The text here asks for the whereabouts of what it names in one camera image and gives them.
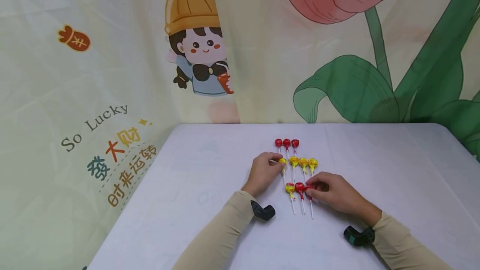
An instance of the lollipop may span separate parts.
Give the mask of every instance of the lollipop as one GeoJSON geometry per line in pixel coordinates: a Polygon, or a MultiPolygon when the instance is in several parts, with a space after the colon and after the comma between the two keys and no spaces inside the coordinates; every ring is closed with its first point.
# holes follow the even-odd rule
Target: lollipop
{"type": "Polygon", "coordinates": [[[289,182],[288,184],[285,184],[285,191],[290,194],[290,202],[292,203],[292,210],[293,214],[295,215],[295,206],[293,205],[293,201],[295,199],[293,192],[295,191],[295,186],[289,182]]]}
{"type": "Polygon", "coordinates": [[[292,147],[293,147],[293,155],[294,156],[297,156],[297,147],[299,147],[299,145],[300,145],[300,141],[298,141],[297,139],[292,140],[292,147]]]}
{"type": "MultiPolygon", "coordinates": [[[[313,185],[307,185],[305,187],[305,191],[307,191],[308,189],[313,189],[313,185]]],[[[307,195],[307,197],[308,197],[308,201],[310,201],[310,214],[312,215],[312,220],[313,220],[312,197],[310,197],[309,195],[307,195]]]]}
{"type": "Polygon", "coordinates": [[[310,166],[310,177],[312,177],[313,172],[315,172],[315,167],[318,166],[318,162],[316,159],[309,159],[308,165],[310,166]]]}
{"type": "Polygon", "coordinates": [[[297,158],[296,156],[292,156],[292,157],[290,157],[290,159],[288,159],[288,161],[290,162],[290,165],[292,166],[293,182],[296,182],[295,181],[295,167],[297,167],[298,164],[299,164],[299,158],[297,158]]]}
{"type": "Polygon", "coordinates": [[[305,159],[305,157],[299,159],[299,166],[301,167],[301,169],[303,170],[303,179],[305,181],[307,181],[307,178],[306,178],[306,174],[308,174],[307,172],[307,166],[308,166],[308,160],[305,159]]]}
{"type": "Polygon", "coordinates": [[[281,151],[282,151],[282,139],[276,139],[275,140],[275,146],[278,148],[278,153],[281,153],[281,151]]]}
{"type": "Polygon", "coordinates": [[[280,160],[278,160],[279,163],[283,163],[283,184],[285,184],[285,167],[287,166],[287,160],[285,160],[284,158],[281,158],[280,160]]]}
{"type": "Polygon", "coordinates": [[[283,146],[287,150],[287,160],[288,160],[288,147],[290,147],[290,139],[284,139],[283,140],[283,146]]]}
{"type": "Polygon", "coordinates": [[[298,194],[300,194],[300,199],[301,199],[301,210],[302,213],[305,215],[305,206],[303,205],[303,191],[305,191],[305,185],[301,182],[298,182],[295,184],[295,191],[297,191],[298,194]]]}

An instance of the white table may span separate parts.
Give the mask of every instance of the white table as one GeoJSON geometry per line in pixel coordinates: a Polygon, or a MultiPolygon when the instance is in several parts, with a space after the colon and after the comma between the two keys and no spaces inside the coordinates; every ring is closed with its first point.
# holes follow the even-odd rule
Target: white table
{"type": "MultiPolygon", "coordinates": [[[[171,269],[276,138],[299,139],[298,156],[343,175],[454,269],[479,269],[480,164],[436,124],[179,125],[88,269],[171,269]]],[[[343,239],[350,217],[318,205],[312,220],[298,202],[294,216],[280,176],[258,201],[277,215],[252,222],[227,269],[385,269],[343,239]]]]}

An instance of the green leaf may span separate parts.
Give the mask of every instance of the green leaf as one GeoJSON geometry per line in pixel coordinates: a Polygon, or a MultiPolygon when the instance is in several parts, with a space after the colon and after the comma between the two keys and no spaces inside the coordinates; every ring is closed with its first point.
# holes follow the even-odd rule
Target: green leaf
{"type": "Polygon", "coordinates": [[[463,65],[460,55],[443,55],[427,74],[415,95],[411,117],[420,118],[449,102],[458,100],[463,87],[463,65]]]}
{"type": "Polygon", "coordinates": [[[480,162],[480,142],[477,142],[477,161],[480,162]]]}
{"type": "Polygon", "coordinates": [[[475,96],[473,97],[472,101],[474,101],[474,102],[476,102],[476,103],[477,103],[477,102],[480,103],[480,91],[479,91],[477,94],[475,94],[475,96]]]}
{"type": "Polygon", "coordinates": [[[339,56],[301,83],[293,94],[295,110],[315,123],[318,103],[325,96],[350,122],[398,122],[398,104],[388,83],[356,55],[339,56]]]}
{"type": "Polygon", "coordinates": [[[432,115],[416,118],[413,122],[433,122],[443,125],[462,142],[462,139],[480,132],[480,102],[455,100],[444,105],[432,115]]]}
{"type": "Polygon", "coordinates": [[[418,87],[442,55],[452,51],[452,44],[460,54],[475,23],[475,11],[480,0],[451,0],[442,17],[430,33],[419,54],[395,90],[400,118],[403,119],[408,105],[418,87]]]}
{"type": "Polygon", "coordinates": [[[470,152],[472,155],[477,154],[477,143],[478,141],[473,141],[467,144],[464,144],[463,146],[470,152]]]}

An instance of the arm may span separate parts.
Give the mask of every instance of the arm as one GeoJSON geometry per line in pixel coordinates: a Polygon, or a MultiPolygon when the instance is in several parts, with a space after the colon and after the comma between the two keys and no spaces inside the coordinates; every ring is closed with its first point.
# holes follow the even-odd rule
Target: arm
{"type": "Polygon", "coordinates": [[[381,219],[373,226],[373,245],[392,270],[451,270],[444,261],[421,244],[410,230],[382,213],[381,219]]]}
{"type": "Polygon", "coordinates": [[[282,163],[270,166],[268,160],[281,158],[281,154],[264,152],[253,160],[247,183],[198,233],[172,270],[223,269],[239,236],[253,218],[251,200],[255,201],[283,170],[282,163]]]}
{"type": "Polygon", "coordinates": [[[250,200],[245,191],[237,191],[223,209],[193,239],[172,270],[221,270],[237,239],[253,218],[250,200]]]}
{"type": "Polygon", "coordinates": [[[359,217],[375,231],[373,245],[392,270],[450,270],[410,230],[359,194],[342,176],[320,172],[307,181],[307,195],[359,217]]]}
{"type": "Polygon", "coordinates": [[[177,55],[176,63],[186,77],[191,80],[193,77],[193,65],[189,63],[187,58],[183,55],[177,55]]]}

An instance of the black wrist strap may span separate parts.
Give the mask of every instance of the black wrist strap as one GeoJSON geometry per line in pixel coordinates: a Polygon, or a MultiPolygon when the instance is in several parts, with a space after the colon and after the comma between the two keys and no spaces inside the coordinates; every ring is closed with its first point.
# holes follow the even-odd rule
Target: black wrist strap
{"type": "Polygon", "coordinates": [[[343,232],[345,239],[354,246],[363,246],[373,243],[375,241],[375,232],[372,227],[365,229],[363,232],[359,232],[351,226],[343,232]]]}
{"type": "Polygon", "coordinates": [[[272,219],[273,216],[275,216],[275,209],[271,205],[263,208],[258,203],[256,203],[256,201],[250,200],[250,203],[252,204],[253,214],[256,217],[268,221],[272,219]]]}

